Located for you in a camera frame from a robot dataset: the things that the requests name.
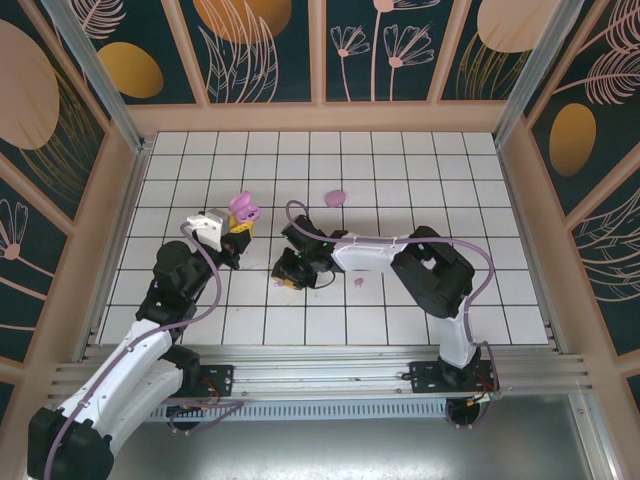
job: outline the grid tile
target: grid tile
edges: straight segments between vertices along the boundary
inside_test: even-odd
[[[445,132],[162,132],[141,189],[120,270],[105,309],[103,343],[119,343],[152,280],[155,252],[182,238],[179,226],[203,206],[226,209],[250,191],[261,207],[254,239],[239,271],[223,267],[220,307],[190,326],[184,345],[437,344],[427,318],[394,274],[348,272],[317,290],[278,286],[270,268],[289,246],[280,231],[284,205],[310,205],[326,234],[396,236],[420,225],[490,251],[497,267],[471,310],[474,336],[496,344],[547,344],[524,250],[500,163],[488,134]],[[342,189],[342,208],[324,196]],[[300,209],[292,212],[298,215]],[[474,265],[474,287],[487,265]],[[362,278],[362,285],[355,283]],[[321,274],[318,286],[332,281]],[[198,299],[203,312],[216,295],[210,281]]]

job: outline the pink toy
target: pink toy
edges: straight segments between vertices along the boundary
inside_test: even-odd
[[[337,208],[347,199],[347,194],[342,190],[332,190],[324,196],[327,207]]]
[[[236,217],[239,224],[255,222],[260,218],[260,208],[251,203],[251,193],[242,192],[229,202],[229,210]]]

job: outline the flower illustration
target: flower illustration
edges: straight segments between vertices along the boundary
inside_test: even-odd
[[[389,100],[393,100],[393,80],[396,68],[420,65],[433,61],[433,49],[427,49],[431,44],[429,26],[407,27],[398,37],[398,25],[384,29],[384,47],[391,66],[391,83],[389,85]]]
[[[393,12],[394,10],[418,10],[420,8],[435,7],[439,3],[440,0],[373,0],[373,6],[378,13],[376,15],[376,23],[373,29],[373,50],[371,52],[372,102],[376,101],[376,52],[378,51],[378,32],[380,30],[381,15],[383,13]]]
[[[20,257],[20,244],[27,229],[29,209],[16,203],[15,213],[6,199],[0,200],[0,258],[15,260]]]
[[[351,101],[349,95],[349,86],[347,85],[347,74],[344,68],[344,59],[352,55],[360,55],[371,50],[371,45],[366,42],[366,36],[362,31],[362,26],[359,27],[346,27],[344,32],[340,27],[333,27],[331,29],[331,40],[336,47],[338,55],[340,56],[340,64],[342,66],[342,81],[344,83],[344,92],[347,95],[347,101]]]

